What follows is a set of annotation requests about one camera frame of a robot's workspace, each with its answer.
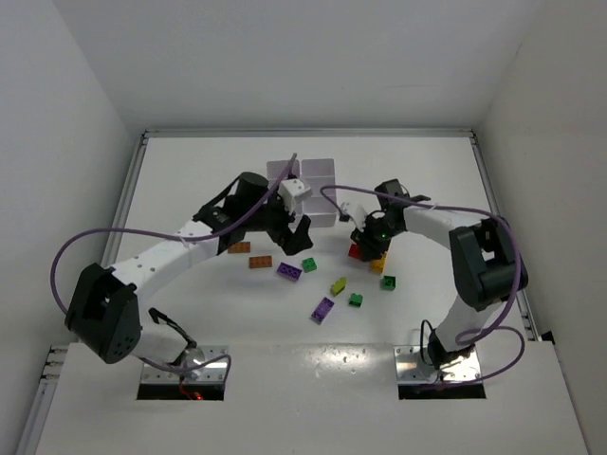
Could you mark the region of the red lego brick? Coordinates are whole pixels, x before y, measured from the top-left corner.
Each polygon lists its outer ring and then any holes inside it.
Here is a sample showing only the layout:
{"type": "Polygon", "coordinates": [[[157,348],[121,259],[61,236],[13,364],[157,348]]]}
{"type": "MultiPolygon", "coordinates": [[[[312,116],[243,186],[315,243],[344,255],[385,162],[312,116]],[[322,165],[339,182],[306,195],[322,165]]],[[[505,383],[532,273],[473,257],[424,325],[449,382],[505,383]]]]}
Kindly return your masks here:
{"type": "Polygon", "coordinates": [[[361,250],[359,245],[357,244],[351,244],[350,248],[348,250],[348,256],[361,261],[362,260],[362,254],[361,254],[361,250]]]}

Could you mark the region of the yellow lego brick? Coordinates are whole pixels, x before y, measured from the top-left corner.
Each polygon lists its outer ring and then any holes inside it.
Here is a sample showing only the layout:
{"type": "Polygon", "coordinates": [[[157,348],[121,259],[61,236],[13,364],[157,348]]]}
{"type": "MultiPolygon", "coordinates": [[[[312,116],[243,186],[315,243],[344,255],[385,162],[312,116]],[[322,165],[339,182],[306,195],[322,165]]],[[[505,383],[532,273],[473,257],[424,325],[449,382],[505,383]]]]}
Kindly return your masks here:
{"type": "Polygon", "coordinates": [[[384,272],[388,258],[388,252],[384,252],[379,259],[372,260],[370,262],[370,270],[376,274],[382,274],[384,272]]]}

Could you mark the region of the green two-by-two lego brick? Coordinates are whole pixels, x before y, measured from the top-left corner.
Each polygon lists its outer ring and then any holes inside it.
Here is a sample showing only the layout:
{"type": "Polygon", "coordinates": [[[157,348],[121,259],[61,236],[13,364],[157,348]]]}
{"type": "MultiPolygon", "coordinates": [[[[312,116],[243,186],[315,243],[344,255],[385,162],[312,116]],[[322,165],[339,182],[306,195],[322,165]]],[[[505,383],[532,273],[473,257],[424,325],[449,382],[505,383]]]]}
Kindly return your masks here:
{"type": "Polygon", "coordinates": [[[317,264],[313,258],[306,258],[302,260],[302,267],[305,273],[310,273],[317,269],[317,264]]]}

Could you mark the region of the purple butterfly lego brick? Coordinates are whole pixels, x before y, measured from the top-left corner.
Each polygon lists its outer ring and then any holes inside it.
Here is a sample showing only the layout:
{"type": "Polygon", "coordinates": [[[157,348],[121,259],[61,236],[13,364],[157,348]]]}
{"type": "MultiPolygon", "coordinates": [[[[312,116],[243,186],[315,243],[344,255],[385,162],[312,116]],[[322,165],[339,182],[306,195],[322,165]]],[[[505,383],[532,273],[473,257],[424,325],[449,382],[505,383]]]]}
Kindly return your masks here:
{"type": "Polygon", "coordinates": [[[277,268],[277,274],[282,278],[285,278],[292,282],[297,282],[302,276],[303,271],[296,266],[286,263],[280,263],[277,268]]]}

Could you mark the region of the orange lego plate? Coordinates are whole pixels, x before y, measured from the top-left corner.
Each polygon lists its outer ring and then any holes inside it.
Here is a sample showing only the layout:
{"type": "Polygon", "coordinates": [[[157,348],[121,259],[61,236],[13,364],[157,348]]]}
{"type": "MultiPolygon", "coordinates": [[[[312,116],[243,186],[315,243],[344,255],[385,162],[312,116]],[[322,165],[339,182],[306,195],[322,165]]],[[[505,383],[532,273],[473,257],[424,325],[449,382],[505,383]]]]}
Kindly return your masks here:
{"type": "Polygon", "coordinates": [[[251,252],[250,242],[238,242],[228,248],[229,254],[249,254],[251,252]]]}
{"type": "Polygon", "coordinates": [[[271,255],[251,256],[248,258],[248,267],[250,269],[271,268],[273,258],[271,255]]]}

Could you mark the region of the lime green lego brick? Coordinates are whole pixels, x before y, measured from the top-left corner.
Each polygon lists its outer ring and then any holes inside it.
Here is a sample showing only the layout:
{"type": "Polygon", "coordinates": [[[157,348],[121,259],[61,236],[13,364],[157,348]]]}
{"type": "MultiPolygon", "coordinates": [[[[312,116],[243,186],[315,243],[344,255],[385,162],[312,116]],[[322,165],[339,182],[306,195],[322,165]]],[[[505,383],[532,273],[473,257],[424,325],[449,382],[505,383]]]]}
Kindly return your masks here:
{"type": "Polygon", "coordinates": [[[340,294],[346,287],[347,279],[345,277],[340,277],[330,286],[330,293],[333,297],[336,297],[340,294]]]}

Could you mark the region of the dark green lego brick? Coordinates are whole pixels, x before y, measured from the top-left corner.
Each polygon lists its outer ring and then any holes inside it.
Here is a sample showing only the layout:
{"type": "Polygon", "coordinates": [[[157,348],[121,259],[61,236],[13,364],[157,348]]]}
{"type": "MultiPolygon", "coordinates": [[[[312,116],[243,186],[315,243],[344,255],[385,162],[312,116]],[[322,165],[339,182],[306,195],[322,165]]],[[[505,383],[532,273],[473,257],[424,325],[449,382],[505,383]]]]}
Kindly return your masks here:
{"type": "Polygon", "coordinates": [[[348,304],[350,306],[360,308],[363,304],[363,296],[361,294],[352,293],[348,300],[348,304]]]}

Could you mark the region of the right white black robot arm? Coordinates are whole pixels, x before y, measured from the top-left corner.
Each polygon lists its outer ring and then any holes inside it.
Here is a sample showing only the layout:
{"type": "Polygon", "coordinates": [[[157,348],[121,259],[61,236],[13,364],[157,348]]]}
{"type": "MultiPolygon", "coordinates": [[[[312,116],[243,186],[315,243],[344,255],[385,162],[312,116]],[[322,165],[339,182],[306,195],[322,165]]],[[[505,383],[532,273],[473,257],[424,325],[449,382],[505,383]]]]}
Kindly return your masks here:
{"type": "Polygon", "coordinates": [[[466,355],[477,339],[497,328],[486,324],[501,304],[528,283],[520,253],[501,218],[471,209],[439,209],[425,195],[411,196],[396,179],[374,189],[379,209],[354,215],[351,240],[366,263],[381,259],[393,238],[419,234],[451,255],[456,298],[443,321],[431,329],[425,362],[438,368],[466,355]]]}

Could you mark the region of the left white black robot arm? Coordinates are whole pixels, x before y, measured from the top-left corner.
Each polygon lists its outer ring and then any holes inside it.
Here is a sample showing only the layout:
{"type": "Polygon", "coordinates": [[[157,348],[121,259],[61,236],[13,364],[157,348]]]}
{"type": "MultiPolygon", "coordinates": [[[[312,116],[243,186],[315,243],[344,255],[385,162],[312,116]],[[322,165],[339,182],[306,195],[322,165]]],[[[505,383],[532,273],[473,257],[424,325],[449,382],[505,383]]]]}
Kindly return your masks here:
{"type": "Polygon", "coordinates": [[[241,173],[168,239],[108,267],[86,267],[68,307],[66,327],[106,364],[132,355],[161,370],[184,366],[197,343],[150,306],[153,295],[249,232],[266,233],[287,256],[311,248],[311,221],[296,214],[310,193],[293,174],[271,184],[260,174],[241,173]]]}

